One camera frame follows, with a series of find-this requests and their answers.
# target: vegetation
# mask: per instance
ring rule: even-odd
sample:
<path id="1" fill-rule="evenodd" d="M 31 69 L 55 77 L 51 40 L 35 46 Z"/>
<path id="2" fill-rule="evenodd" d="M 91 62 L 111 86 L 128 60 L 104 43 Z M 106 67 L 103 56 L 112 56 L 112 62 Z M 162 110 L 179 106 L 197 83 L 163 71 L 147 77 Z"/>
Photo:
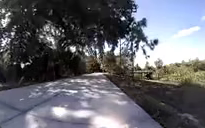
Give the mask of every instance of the vegetation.
<path id="1" fill-rule="evenodd" d="M 114 52 L 118 40 L 125 40 L 132 55 L 139 48 L 146 54 L 145 46 L 154 49 L 158 40 L 147 38 L 147 21 L 137 21 L 136 11 L 133 0 L 0 0 L 0 65 L 6 81 L 78 75 L 86 71 L 87 55 L 101 67 L 105 44 Z M 95 64 L 90 72 L 99 70 Z M 14 78 L 7 78 L 10 71 Z"/>
<path id="2" fill-rule="evenodd" d="M 205 60 L 190 60 L 157 68 L 160 80 L 205 85 Z"/>

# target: road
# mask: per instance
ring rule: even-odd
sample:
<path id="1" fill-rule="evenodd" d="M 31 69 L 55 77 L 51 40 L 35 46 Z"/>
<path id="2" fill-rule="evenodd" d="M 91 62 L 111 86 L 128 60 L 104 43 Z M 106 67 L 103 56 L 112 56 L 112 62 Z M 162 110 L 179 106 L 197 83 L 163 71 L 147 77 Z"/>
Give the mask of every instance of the road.
<path id="1" fill-rule="evenodd" d="M 161 128 L 103 74 L 0 92 L 2 128 Z"/>

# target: sky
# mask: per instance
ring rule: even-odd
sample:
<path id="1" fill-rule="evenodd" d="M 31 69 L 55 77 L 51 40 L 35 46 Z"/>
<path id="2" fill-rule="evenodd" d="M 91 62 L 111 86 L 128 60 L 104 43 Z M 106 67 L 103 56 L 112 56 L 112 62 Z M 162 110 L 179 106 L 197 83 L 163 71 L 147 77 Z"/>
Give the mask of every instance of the sky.
<path id="1" fill-rule="evenodd" d="M 136 0 L 136 19 L 148 20 L 145 33 L 160 44 L 149 51 L 150 59 L 137 53 L 136 63 L 154 65 L 158 58 L 164 64 L 205 58 L 205 0 Z"/>

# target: distant tree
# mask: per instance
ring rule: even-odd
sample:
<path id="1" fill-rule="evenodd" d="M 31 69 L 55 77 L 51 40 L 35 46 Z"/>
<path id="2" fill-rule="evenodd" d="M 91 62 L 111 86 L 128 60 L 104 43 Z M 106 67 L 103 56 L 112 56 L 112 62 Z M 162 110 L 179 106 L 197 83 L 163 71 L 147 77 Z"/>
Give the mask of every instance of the distant tree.
<path id="1" fill-rule="evenodd" d="M 158 58 L 155 62 L 154 62 L 155 66 L 157 69 L 161 69 L 163 67 L 163 61 Z"/>
<path id="2" fill-rule="evenodd" d="M 142 70 L 142 68 L 139 66 L 139 64 L 136 64 L 135 70 L 136 70 L 136 71 L 137 71 L 137 70 Z"/>
<path id="3" fill-rule="evenodd" d="M 150 68 L 150 65 L 149 65 L 149 62 L 147 61 L 146 64 L 145 64 L 144 69 L 145 69 L 145 70 L 149 70 L 149 68 Z"/>

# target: concrete road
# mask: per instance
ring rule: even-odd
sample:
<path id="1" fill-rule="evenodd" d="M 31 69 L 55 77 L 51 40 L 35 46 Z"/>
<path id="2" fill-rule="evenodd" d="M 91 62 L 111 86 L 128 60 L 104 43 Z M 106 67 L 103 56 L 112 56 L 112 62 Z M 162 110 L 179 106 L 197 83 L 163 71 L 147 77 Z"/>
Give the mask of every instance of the concrete road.
<path id="1" fill-rule="evenodd" d="M 103 74 L 0 92 L 2 128 L 161 128 Z"/>

